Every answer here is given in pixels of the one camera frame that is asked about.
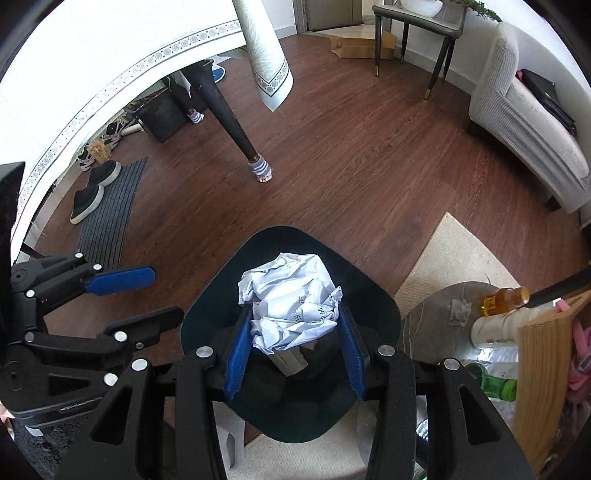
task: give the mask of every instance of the striped sock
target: striped sock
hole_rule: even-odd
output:
[[[191,121],[194,124],[198,124],[201,120],[203,120],[205,118],[205,115],[203,115],[201,112],[198,111],[194,111],[192,115],[187,115]]]
[[[271,180],[273,171],[271,170],[271,166],[261,154],[258,154],[258,160],[256,162],[248,162],[248,166],[256,175],[256,179],[258,181],[265,183]]]

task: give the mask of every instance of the door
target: door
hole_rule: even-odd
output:
[[[305,0],[308,30],[361,24],[363,0]]]

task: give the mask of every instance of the gray chair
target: gray chair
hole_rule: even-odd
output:
[[[575,120],[576,139],[515,77],[520,69],[556,84],[562,107]],[[498,24],[469,115],[512,150],[567,212],[591,200],[589,89],[528,34],[513,25]]]

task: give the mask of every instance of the crumpled paper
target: crumpled paper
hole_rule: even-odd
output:
[[[343,297],[318,255],[282,253],[242,274],[238,303],[253,300],[252,346],[267,355],[329,333]]]

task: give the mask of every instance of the black leather handbag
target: black leather handbag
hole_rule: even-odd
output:
[[[535,98],[565,127],[573,137],[577,136],[577,127],[574,120],[564,111],[558,96],[556,95],[556,86],[553,82],[530,70],[521,70],[523,83],[529,88]]]

